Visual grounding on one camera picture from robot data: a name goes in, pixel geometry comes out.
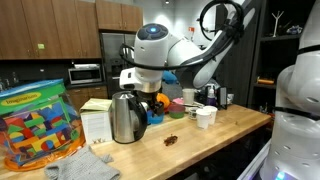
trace dish towel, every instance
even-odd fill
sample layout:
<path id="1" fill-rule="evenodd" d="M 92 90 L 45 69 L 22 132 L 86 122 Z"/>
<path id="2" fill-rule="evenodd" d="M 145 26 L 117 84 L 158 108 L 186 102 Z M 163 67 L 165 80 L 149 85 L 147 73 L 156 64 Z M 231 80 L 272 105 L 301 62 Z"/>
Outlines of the dish towel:
<path id="1" fill-rule="evenodd" d="M 99 158 L 85 146 L 72 156 L 48 164 L 44 171 L 50 180 L 119 179 L 120 171 L 105 164 L 111 161 L 110 155 Z"/>

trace stainless steel refrigerator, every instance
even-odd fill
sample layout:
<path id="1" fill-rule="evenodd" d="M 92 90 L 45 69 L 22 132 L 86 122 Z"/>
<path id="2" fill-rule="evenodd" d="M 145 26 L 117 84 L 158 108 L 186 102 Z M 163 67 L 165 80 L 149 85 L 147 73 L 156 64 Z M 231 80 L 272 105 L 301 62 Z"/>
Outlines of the stainless steel refrigerator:
<path id="1" fill-rule="evenodd" d="M 125 43 L 134 46 L 135 35 L 120 33 L 100 33 L 102 55 L 105 64 L 105 79 L 108 83 L 108 97 L 123 91 L 119 86 L 119 77 L 122 69 L 130 68 L 130 64 L 121 59 L 120 46 Z"/>

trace wooden countertop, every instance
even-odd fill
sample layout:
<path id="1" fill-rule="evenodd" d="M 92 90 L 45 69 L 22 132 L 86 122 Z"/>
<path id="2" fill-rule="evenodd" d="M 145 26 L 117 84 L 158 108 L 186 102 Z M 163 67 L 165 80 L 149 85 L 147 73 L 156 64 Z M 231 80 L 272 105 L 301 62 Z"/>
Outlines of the wooden countertop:
<path id="1" fill-rule="evenodd" d="M 217 113 L 216 123 L 207 130 L 199 129 L 195 120 L 165 116 L 159 125 L 150 125 L 144 137 L 131 144 L 106 142 L 92 145 L 97 155 L 110 154 L 108 165 L 120 170 L 120 179 L 166 179 L 204 159 L 246 134 L 265 125 L 270 116 L 238 105 Z M 178 141 L 165 146 L 170 135 Z M 0 179 L 46 179 L 43 168 L 12 172 L 0 165 Z"/>

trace kettle handle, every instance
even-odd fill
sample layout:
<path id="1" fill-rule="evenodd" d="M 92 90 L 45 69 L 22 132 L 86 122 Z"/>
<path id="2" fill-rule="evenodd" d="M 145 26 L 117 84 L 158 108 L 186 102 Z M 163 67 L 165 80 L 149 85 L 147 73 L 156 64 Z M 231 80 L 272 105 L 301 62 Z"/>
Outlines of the kettle handle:
<path id="1" fill-rule="evenodd" d="M 147 113 L 142 104 L 138 102 L 136 98 L 129 99 L 129 106 L 130 105 L 139 119 L 139 128 L 137 131 L 133 132 L 134 140 L 138 141 L 143 137 L 148 126 Z"/>

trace stainless steel kettle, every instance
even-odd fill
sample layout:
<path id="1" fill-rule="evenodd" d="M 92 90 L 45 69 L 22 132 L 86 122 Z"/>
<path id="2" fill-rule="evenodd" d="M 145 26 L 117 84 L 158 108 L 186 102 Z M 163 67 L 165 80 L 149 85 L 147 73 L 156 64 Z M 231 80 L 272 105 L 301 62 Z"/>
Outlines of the stainless steel kettle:
<path id="1" fill-rule="evenodd" d="M 118 143 L 132 143 L 141 139 L 147 129 L 147 114 L 130 91 L 112 96 L 113 139 Z"/>

